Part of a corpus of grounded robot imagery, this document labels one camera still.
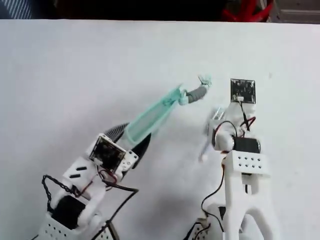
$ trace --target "chain cable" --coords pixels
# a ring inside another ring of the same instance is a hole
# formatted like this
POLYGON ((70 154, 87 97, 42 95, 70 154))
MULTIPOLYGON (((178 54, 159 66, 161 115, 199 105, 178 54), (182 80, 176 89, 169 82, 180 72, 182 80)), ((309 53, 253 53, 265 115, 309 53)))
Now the chain cable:
POLYGON ((45 194, 46 197, 48 198, 48 201, 46 203, 46 209, 48 212, 52 213, 54 211, 54 209, 51 207, 51 200, 52 200, 52 195, 51 192, 48 189, 48 186, 46 184, 46 179, 50 179, 52 182, 54 182, 55 184, 57 184, 59 187, 61 187, 62 189, 64 189, 67 193, 73 194, 76 198, 81 196, 81 192, 79 191, 78 188, 76 188, 75 186, 73 186, 71 189, 68 188, 66 185, 64 185, 63 183, 59 182, 57 179, 53 178, 50 175, 43 175, 42 177, 42 185, 43 188, 45 190, 45 194))

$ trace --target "white backdrop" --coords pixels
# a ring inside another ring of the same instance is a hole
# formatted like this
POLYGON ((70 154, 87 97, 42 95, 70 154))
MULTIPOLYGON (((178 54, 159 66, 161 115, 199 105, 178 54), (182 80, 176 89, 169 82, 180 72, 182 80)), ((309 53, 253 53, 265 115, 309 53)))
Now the white backdrop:
MULTIPOLYGON (((37 234, 43 174, 60 177, 97 133, 179 83, 197 87, 198 74, 212 75, 209 94, 175 109, 122 182, 140 192, 114 220, 120 238, 186 235, 221 178, 215 155, 197 157, 208 114, 230 101, 230 78, 256 80, 253 129, 271 160, 284 239, 319 237, 320 26, 2 20, 0 34, 0 239, 37 234)), ((108 211, 126 195, 110 191, 108 211)))

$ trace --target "circuit board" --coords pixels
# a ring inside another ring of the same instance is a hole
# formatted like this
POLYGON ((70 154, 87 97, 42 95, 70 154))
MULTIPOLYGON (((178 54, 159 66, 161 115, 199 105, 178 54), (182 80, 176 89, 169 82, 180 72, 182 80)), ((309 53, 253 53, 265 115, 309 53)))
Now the circuit board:
POLYGON ((125 157, 126 152, 120 149, 111 140, 104 137, 99 137, 90 154, 90 159, 98 159, 102 162, 102 167, 115 172, 125 157))
POLYGON ((256 82, 254 80, 231 78, 230 85, 231 102, 256 103, 256 82))

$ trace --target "black cable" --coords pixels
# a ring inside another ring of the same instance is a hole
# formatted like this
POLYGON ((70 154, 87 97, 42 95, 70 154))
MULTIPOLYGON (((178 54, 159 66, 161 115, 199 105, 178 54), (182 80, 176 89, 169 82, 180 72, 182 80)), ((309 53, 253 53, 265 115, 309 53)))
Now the black cable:
POLYGON ((250 125, 249 125, 249 122, 248 122, 248 119, 247 119, 247 115, 244 111, 244 108, 243 108, 243 104, 242 102, 238 102, 240 104, 240 107, 241 107, 241 110, 242 110, 242 114, 243 114, 243 120, 244 120, 244 123, 245 123, 245 127, 246 129, 250 132, 250 125))
POLYGON ((39 235, 35 235, 33 238, 31 238, 30 240, 35 240, 37 237, 39 237, 39 235))
POLYGON ((51 207, 51 200, 52 200, 52 196, 51 196, 51 192, 49 191, 47 184, 46 184, 46 179, 50 179, 52 182, 54 182, 55 184, 57 184, 58 186, 60 186, 62 189, 64 189, 67 193, 73 194, 76 198, 81 196, 81 192, 76 188, 73 187, 72 189, 68 188, 66 185, 64 185, 62 182, 59 182, 57 179, 55 179, 54 177, 50 176, 50 175, 43 175, 42 176, 42 185, 43 188, 45 190, 45 194, 47 197, 47 203, 46 203, 46 209, 48 212, 52 213, 54 210, 51 207))
POLYGON ((234 128, 234 131, 235 131, 235 136, 238 137, 238 133, 237 133, 237 128, 236 128, 236 126, 235 126, 231 121, 225 120, 225 121, 221 122, 221 123, 216 127, 216 129, 213 130, 213 135, 212 135, 212 144, 213 144, 213 146, 216 145, 216 135, 217 135, 217 132, 218 132, 219 128, 222 126, 222 124, 225 124, 225 123, 229 123, 229 124, 232 125, 232 127, 234 128))
POLYGON ((192 227, 190 228, 190 230, 188 231, 188 233, 186 234, 186 236, 184 237, 183 240, 188 240, 188 239, 189 239, 189 237, 190 237, 190 235, 191 235, 191 233, 192 233, 192 230, 194 229, 194 227, 195 227, 197 224, 202 225, 201 222, 196 221, 196 222, 192 225, 192 227))
POLYGON ((199 232, 195 235, 194 240, 197 240, 197 237, 198 237, 203 231, 208 230, 210 227, 211 227, 211 223, 210 223, 206 228, 204 228, 204 229, 202 229, 201 231, 199 231, 199 232))
POLYGON ((124 191, 128 191, 128 192, 132 192, 122 203, 121 205, 115 210, 115 212, 113 213, 113 215, 110 217, 109 220, 105 221, 105 225, 100 229, 100 231, 98 231, 98 233, 96 235, 94 235, 94 237, 91 240, 95 240, 112 222, 112 220, 115 218, 115 216, 117 215, 117 213, 121 210, 121 208, 137 193, 139 192, 138 189, 136 188, 130 188, 130 187, 126 187, 126 186, 121 186, 118 185, 116 183, 113 183, 111 181, 106 181, 102 179, 102 182, 104 182, 106 185, 108 185, 108 187, 113 187, 116 189, 121 189, 124 191))
POLYGON ((220 185, 218 186, 218 188, 217 188, 213 193, 211 193, 211 194, 209 194, 208 196, 206 196, 206 197, 202 200, 202 202, 201 202, 201 210, 204 212, 205 216, 206 216, 206 217, 208 217, 208 216, 215 217, 215 218, 218 220, 218 222, 219 222, 219 225, 220 225, 220 228, 221 228, 222 232, 224 232, 225 230, 224 230, 224 228, 223 228, 223 226, 222 226, 222 224, 221 224, 221 222, 220 222, 220 219, 219 219, 216 215, 214 215, 214 214, 212 214, 212 213, 210 213, 210 212, 207 212, 207 211, 204 209, 204 203, 205 203, 205 200, 207 200, 207 199, 210 198, 211 196, 215 195, 215 194, 221 189, 222 184, 223 184, 223 182, 224 182, 224 178, 225 178, 225 166, 222 165, 222 179, 221 179, 220 185))

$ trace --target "gray flexible tube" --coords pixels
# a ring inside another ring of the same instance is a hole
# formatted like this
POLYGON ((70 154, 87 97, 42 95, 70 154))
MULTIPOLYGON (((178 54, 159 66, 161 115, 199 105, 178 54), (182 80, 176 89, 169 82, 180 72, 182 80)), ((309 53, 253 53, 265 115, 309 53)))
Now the gray flexible tube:
POLYGON ((197 89, 187 92, 186 96, 188 97, 189 103, 191 104, 202 99, 206 95, 207 91, 208 90, 205 86, 199 86, 197 89))

